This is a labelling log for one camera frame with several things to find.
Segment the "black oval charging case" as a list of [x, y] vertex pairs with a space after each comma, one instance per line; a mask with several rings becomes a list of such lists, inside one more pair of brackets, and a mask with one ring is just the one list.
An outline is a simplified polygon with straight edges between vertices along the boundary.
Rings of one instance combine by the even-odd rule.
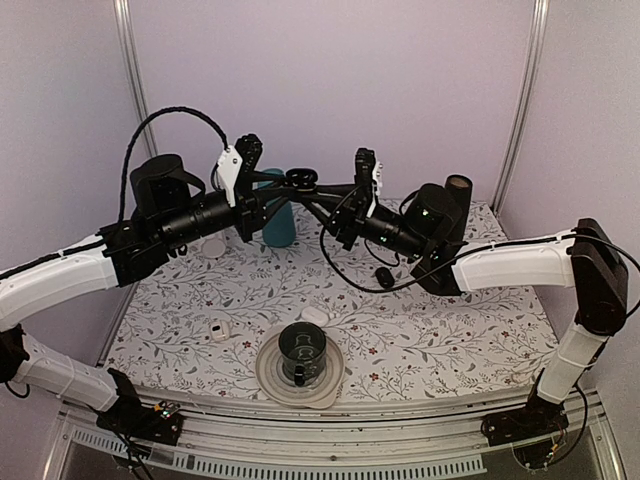
[[318, 174], [311, 168], [292, 168], [285, 173], [286, 184], [296, 191], [314, 192]]

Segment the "small black earbud case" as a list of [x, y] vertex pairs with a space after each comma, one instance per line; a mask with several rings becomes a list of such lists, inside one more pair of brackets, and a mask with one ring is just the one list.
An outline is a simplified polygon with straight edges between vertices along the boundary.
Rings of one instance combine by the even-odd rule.
[[388, 290], [395, 285], [392, 272], [387, 267], [379, 267], [375, 270], [375, 278], [381, 288]]

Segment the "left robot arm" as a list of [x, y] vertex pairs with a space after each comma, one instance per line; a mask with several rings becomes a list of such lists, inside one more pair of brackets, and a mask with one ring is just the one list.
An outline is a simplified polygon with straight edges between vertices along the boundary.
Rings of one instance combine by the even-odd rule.
[[46, 348], [27, 335], [22, 320], [84, 294], [124, 287], [149, 277], [197, 239], [235, 227], [249, 241], [296, 191], [293, 175], [255, 169], [258, 155], [234, 147], [214, 167], [220, 189], [207, 192], [177, 154], [153, 157], [129, 177], [132, 217], [75, 245], [1, 274], [1, 379], [35, 385], [109, 412], [128, 434], [148, 426], [128, 377]]

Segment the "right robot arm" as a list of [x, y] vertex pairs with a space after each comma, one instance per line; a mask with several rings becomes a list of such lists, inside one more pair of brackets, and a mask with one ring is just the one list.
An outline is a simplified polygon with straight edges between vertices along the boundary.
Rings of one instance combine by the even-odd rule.
[[517, 427], [537, 436], [609, 338], [635, 312], [628, 304], [628, 269], [634, 258], [611, 243], [597, 221], [585, 218], [555, 235], [498, 243], [469, 243], [463, 233], [470, 207], [468, 178], [422, 185], [404, 212], [379, 204], [374, 183], [297, 187], [293, 198], [345, 249], [369, 240], [413, 261], [411, 284], [437, 296], [494, 287], [574, 289], [578, 310], [549, 364], [532, 388]]

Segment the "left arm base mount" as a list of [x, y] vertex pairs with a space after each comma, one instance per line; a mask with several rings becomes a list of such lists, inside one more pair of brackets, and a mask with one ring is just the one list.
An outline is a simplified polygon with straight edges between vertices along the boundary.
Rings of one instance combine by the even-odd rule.
[[106, 411], [97, 412], [96, 425], [123, 437], [176, 446], [182, 433], [184, 416], [166, 416], [153, 407], [117, 401]]

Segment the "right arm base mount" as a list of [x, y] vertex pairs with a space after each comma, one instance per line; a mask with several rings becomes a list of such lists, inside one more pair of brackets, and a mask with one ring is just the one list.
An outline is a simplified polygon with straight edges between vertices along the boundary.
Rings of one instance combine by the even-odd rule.
[[480, 432], [490, 446], [504, 445], [559, 432], [569, 426], [559, 405], [550, 407], [524, 406], [483, 417]]

